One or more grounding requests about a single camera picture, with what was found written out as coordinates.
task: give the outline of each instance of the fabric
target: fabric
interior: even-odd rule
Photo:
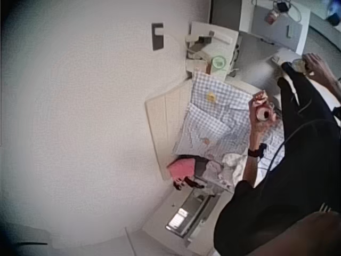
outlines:
[[[226,186],[228,185],[224,180],[219,178],[219,174],[222,172],[222,166],[215,162],[215,161],[209,161],[206,164],[206,169],[204,173],[202,174],[202,177],[212,182],[216,185],[221,186],[222,188],[226,189]]]
[[[302,123],[314,119],[335,122],[313,85],[290,67],[285,66],[285,71],[301,104],[292,101],[289,85],[279,80],[286,139]],[[321,209],[323,203],[341,212],[339,129],[332,124],[315,124],[293,138],[286,145],[284,159],[257,187],[246,181],[237,184],[215,226],[214,245],[221,255],[249,253]]]
[[[252,95],[201,72],[194,73],[191,102],[173,153],[198,155],[222,164],[226,153],[243,154],[249,146],[248,102]],[[283,142],[283,123],[277,122],[265,135],[268,145],[262,160],[267,168]],[[274,167],[284,156],[279,152]]]
[[[224,168],[220,173],[220,177],[228,182],[232,190],[234,190],[237,183],[242,179],[246,159],[246,155],[239,154],[226,154],[223,158]],[[261,171],[259,171],[257,173],[256,184],[258,184],[262,178]]]
[[[167,168],[173,180],[184,179],[194,175],[194,166],[196,160],[194,158],[179,159],[170,164]]]

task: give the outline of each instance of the cable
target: cable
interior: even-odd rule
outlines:
[[[263,182],[264,182],[264,184],[263,184],[263,187],[262,187],[262,189],[261,189],[261,192],[259,193],[259,198],[261,198],[262,197],[262,193],[263,193],[263,189],[264,189],[264,187],[265,187],[265,183],[266,183],[266,181],[267,181],[267,178],[268,178],[268,176],[269,176],[269,172],[270,172],[270,169],[271,169],[271,167],[272,167],[272,164],[273,164],[273,162],[274,162],[274,160],[275,160],[275,158],[277,157],[277,155],[278,155],[278,153],[279,153],[279,151],[281,150],[281,148],[297,133],[297,132],[299,132],[302,128],[304,128],[304,127],[306,127],[306,126],[308,126],[308,125],[311,125],[311,124],[313,124],[313,123],[319,123],[319,122],[323,122],[323,123],[330,123],[330,124],[333,124],[333,125],[335,125],[335,126],[337,126],[339,129],[340,129],[340,127],[338,126],[338,124],[336,123],[336,122],[334,122],[334,121],[330,121],[330,120],[325,120],[325,119],[315,119],[315,120],[312,120],[312,121],[309,121],[309,122],[307,122],[307,123],[304,123],[304,124],[302,124],[299,128],[297,128],[284,142],[282,142],[282,144],[279,146],[279,148],[277,149],[277,151],[275,152],[275,154],[273,155],[273,158],[272,158],[272,160],[271,160],[271,162],[270,162],[270,165],[269,165],[269,168],[267,169],[267,172],[266,172],[266,174],[265,174],[265,177],[264,177],[264,180],[263,180]]]
[[[300,11],[300,10],[296,7],[296,5],[294,5],[294,4],[290,3],[289,5],[290,5],[289,9],[290,9],[291,7],[293,7],[293,8],[295,8],[296,11],[299,13],[299,19],[298,19],[298,20],[294,20],[294,19],[292,18],[292,16],[289,15],[289,12],[287,12],[287,16],[289,16],[289,18],[291,18],[293,21],[296,21],[296,22],[300,23],[300,22],[302,21],[302,14],[301,14],[301,11]]]
[[[15,243],[15,247],[20,247],[24,245],[48,245],[47,243],[39,243],[39,242],[20,242],[20,243]]]

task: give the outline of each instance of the checkered fabric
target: checkered fabric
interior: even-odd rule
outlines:
[[[252,95],[205,73],[194,73],[191,103],[173,153],[199,155],[219,163],[226,153],[246,154],[250,135],[248,102],[251,98]],[[263,138],[268,148],[259,167],[269,166],[283,140],[283,123],[279,122]],[[283,157],[282,148],[273,167]]]

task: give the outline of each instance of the black watch strap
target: black watch strap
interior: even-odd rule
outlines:
[[[252,150],[248,149],[247,155],[251,156],[251,157],[259,157],[260,159],[262,159],[264,156],[264,150],[266,148],[267,148],[267,145],[264,143],[261,143],[257,150],[252,151]]]

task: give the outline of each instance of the bottle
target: bottle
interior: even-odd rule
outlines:
[[[254,96],[253,106],[256,107],[256,117],[259,121],[274,120],[275,114],[273,111],[274,105],[269,102],[269,97],[265,91],[260,91]]]
[[[293,60],[291,63],[291,66],[293,70],[296,72],[303,73],[303,74],[308,73],[307,64],[303,59]]]

